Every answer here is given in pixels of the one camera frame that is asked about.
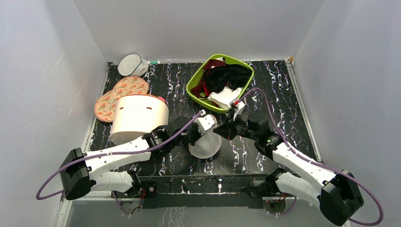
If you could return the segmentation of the beige mesh cylindrical laundry bag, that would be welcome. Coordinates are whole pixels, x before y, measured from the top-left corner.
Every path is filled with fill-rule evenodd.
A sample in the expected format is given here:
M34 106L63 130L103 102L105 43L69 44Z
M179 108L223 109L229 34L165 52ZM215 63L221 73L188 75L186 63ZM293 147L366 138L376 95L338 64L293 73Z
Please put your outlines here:
M195 142L194 146L188 145L189 152L194 157L207 159L214 156L219 151L222 141L221 137L213 131L214 129L208 130L197 142Z

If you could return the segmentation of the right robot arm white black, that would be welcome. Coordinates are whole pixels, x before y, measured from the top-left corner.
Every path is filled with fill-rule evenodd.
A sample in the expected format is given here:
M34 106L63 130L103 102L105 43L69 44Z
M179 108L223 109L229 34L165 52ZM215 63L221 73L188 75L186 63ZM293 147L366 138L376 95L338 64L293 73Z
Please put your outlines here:
M337 226L342 226L364 205L351 172L334 173L319 167L317 162L287 145L271 130L267 118L244 121L240 116L230 114L213 131L227 140L236 136L254 140L254 146L262 155L290 169L277 168L264 181L249 182L246 190L250 196L294 195L319 208Z

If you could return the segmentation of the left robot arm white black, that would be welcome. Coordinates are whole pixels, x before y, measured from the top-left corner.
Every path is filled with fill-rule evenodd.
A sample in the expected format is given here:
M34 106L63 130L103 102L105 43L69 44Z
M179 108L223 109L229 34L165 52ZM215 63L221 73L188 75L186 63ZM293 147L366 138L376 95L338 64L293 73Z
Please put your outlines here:
M214 126L209 115L192 120L179 117L118 146L90 152L75 148L60 166L65 198L76 200L95 191L115 191L135 197L142 188L137 174L134 171L115 172L115 169L168 154L179 146L193 145Z

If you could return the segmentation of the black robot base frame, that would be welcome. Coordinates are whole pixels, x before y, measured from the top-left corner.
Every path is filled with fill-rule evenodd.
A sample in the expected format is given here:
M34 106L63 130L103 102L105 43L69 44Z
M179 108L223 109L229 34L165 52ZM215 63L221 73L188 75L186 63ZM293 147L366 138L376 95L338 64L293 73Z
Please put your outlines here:
M289 213L294 196L271 192L264 175L143 176L141 188L131 194L112 192L122 211L168 207L246 207L272 215Z

